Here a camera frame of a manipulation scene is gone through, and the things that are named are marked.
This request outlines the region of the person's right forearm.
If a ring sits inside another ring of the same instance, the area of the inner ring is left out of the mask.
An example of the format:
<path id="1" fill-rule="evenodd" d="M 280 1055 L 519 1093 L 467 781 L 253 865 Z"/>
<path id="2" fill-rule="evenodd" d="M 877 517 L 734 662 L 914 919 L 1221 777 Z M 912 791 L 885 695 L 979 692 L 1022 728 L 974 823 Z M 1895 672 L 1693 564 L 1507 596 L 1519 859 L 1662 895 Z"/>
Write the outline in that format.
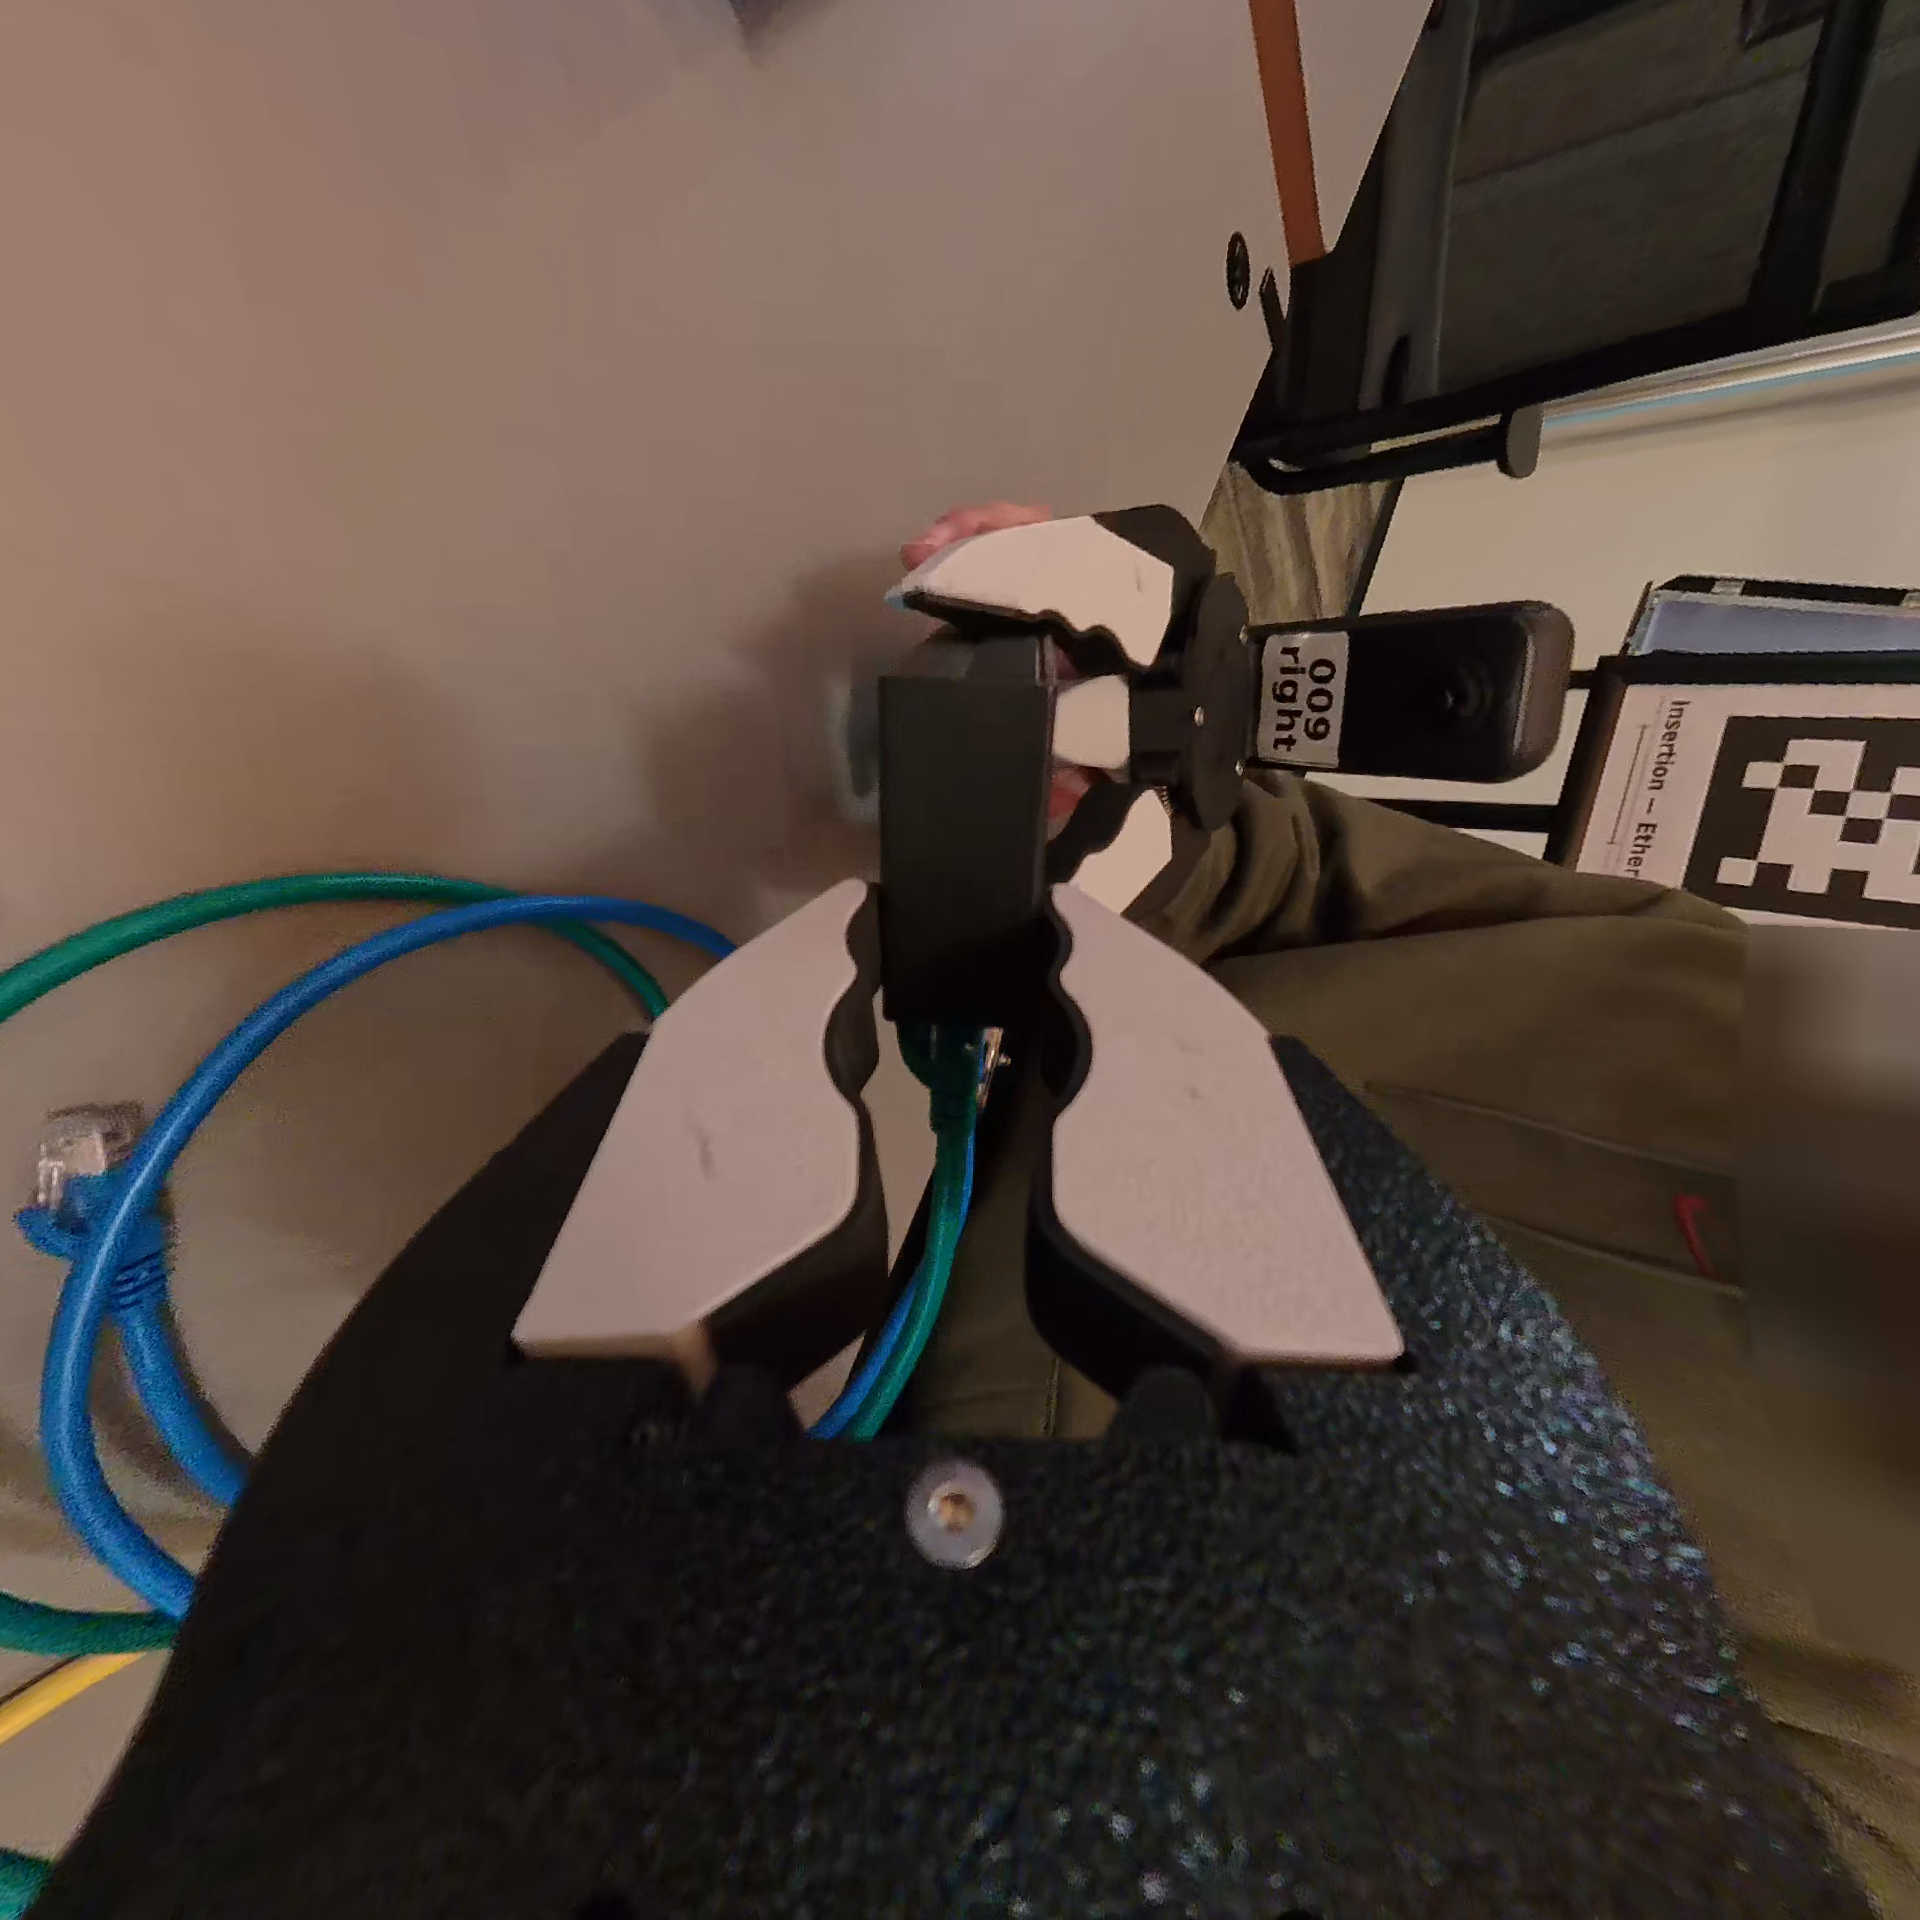
<path id="1" fill-rule="evenodd" d="M 1198 965 L 1548 920 L 1744 937 L 1674 887 L 1568 871 L 1295 775 L 1253 775 L 1191 873 L 1128 919 Z"/>

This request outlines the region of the black metal frame rack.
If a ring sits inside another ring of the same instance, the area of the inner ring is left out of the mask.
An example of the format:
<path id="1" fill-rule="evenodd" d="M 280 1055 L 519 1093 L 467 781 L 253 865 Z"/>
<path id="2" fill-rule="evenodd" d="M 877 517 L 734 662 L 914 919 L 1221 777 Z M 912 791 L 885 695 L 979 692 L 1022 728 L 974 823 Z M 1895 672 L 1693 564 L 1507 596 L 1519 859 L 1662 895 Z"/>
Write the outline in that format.
<path id="1" fill-rule="evenodd" d="M 1915 315 L 1915 1 L 1428 5 L 1231 460 L 1526 478 L 1546 414 Z"/>

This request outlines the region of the person's olive jacket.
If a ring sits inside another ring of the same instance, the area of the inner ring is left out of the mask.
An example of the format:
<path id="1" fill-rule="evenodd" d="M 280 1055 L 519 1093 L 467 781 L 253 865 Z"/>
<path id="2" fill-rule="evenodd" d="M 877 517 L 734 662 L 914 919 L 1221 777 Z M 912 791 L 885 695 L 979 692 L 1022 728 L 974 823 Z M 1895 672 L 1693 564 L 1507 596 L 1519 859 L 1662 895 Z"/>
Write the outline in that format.
<path id="1" fill-rule="evenodd" d="M 1749 1687 L 1835 1851 L 1915 1915 L 1915 1654 L 1839 1632 L 1744 1299 L 1735 1108 L 1746 931 L 1542 919 L 1212 960 L 1548 1286 L 1687 1508 Z"/>

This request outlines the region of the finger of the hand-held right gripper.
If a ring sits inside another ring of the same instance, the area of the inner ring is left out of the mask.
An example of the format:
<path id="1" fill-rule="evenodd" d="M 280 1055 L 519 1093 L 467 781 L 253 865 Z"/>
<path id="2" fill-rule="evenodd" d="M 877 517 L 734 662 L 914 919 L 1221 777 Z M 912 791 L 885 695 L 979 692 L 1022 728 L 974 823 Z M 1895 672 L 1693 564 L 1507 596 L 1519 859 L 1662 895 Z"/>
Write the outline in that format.
<path id="1" fill-rule="evenodd" d="M 1134 760 L 1134 688 L 1125 676 L 1063 678 L 1051 688 L 1053 763 L 1127 777 Z"/>
<path id="2" fill-rule="evenodd" d="M 885 593 L 898 609 L 997 616 L 1108 643 L 1132 669 L 1162 655 L 1189 606 L 1189 519 L 1104 511 L 949 547 Z"/>

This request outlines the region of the black port box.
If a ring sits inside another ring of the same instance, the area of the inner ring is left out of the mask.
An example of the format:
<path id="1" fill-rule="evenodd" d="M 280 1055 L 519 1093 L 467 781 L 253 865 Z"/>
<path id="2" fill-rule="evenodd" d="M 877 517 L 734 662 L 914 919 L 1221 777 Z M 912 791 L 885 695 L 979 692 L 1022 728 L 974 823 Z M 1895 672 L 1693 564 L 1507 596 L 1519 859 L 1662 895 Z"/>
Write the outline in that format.
<path id="1" fill-rule="evenodd" d="M 1007 1023 L 1040 980 L 1042 638 L 938 630 L 877 684 L 880 990 L 895 1023 Z"/>

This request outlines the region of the black framed marker sign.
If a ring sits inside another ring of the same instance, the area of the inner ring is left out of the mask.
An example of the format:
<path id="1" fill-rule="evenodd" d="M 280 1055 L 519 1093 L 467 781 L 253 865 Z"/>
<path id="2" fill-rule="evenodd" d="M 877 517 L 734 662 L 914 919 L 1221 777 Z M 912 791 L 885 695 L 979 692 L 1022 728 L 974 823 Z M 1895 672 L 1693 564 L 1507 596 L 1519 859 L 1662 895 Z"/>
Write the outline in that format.
<path id="1" fill-rule="evenodd" d="M 1548 856 L 1752 923 L 1915 931 L 1915 655 L 1600 662 Z"/>

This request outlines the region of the person's right hand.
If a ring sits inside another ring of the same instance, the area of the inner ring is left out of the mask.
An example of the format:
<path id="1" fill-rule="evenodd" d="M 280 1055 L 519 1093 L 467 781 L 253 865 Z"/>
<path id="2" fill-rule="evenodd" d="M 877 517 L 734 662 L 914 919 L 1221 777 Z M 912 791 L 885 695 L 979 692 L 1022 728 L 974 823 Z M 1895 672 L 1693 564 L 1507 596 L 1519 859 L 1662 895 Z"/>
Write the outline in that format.
<path id="1" fill-rule="evenodd" d="M 898 551 L 903 568 L 912 571 L 940 556 L 952 544 L 1014 531 L 1019 526 L 1045 523 L 1051 511 L 1040 504 L 1014 500 L 989 500 L 974 508 L 949 509 L 930 526 L 912 534 Z"/>

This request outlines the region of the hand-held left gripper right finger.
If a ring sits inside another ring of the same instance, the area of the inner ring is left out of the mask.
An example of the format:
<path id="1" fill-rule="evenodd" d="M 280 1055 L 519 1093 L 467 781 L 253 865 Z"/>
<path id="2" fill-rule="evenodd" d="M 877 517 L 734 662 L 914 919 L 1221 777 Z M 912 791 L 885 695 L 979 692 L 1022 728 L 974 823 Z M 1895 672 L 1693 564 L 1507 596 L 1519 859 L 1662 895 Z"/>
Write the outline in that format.
<path id="1" fill-rule="evenodd" d="M 1023 1299 L 1114 1406 L 1171 1376 L 1266 1436 L 1268 1376 L 1391 1376 L 1405 1336 L 1275 1038 L 1208 971 L 1074 885 L 1048 894 L 1047 1123 Z"/>

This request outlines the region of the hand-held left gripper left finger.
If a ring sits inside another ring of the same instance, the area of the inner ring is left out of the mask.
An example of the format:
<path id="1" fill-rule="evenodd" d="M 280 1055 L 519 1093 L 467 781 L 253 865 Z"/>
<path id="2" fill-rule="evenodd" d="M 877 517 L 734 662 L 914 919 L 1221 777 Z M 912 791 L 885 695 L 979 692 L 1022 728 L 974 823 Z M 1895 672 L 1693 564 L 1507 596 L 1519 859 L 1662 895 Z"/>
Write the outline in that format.
<path id="1" fill-rule="evenodd" d="M 658 1016 L 519 1309 L 523 1358 L 796 1388 L 869 1333 L 891 1300 L 877 992 L 877 895 L 842 879 Z"/>

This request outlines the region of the black framed panel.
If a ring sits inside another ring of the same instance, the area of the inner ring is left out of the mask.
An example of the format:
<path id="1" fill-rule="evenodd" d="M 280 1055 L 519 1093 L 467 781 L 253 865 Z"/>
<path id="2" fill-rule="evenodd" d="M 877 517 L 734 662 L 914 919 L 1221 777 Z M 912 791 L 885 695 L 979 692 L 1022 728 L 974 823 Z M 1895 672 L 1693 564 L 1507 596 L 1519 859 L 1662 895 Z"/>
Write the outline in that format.
<path id="1" fill-rule="evenodd" d="M 1678 575 L 1643 590 L 1626 655 L 1915 655 L 1917 590 Z"/>

